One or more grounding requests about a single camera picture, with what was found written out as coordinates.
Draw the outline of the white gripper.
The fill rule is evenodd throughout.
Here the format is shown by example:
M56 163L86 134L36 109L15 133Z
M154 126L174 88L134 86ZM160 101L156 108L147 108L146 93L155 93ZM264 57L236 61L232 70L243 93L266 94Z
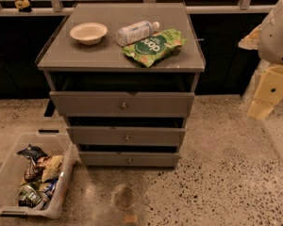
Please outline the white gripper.
M247 36L241 39L238 46L241 49L257 50L258 36L261 25L255 27ZM260 77L258 88L254 94L247 116L254 120L264 120L283 99L283 65L274 65L266 69Z

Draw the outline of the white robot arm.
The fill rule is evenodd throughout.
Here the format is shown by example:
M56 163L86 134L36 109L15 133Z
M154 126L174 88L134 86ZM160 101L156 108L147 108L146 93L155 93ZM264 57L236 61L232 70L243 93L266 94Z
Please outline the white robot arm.
M269 67L260 76L247 116L264 120L283 99L283 0L278 0L262 23L241 39L238 46L257 50Z

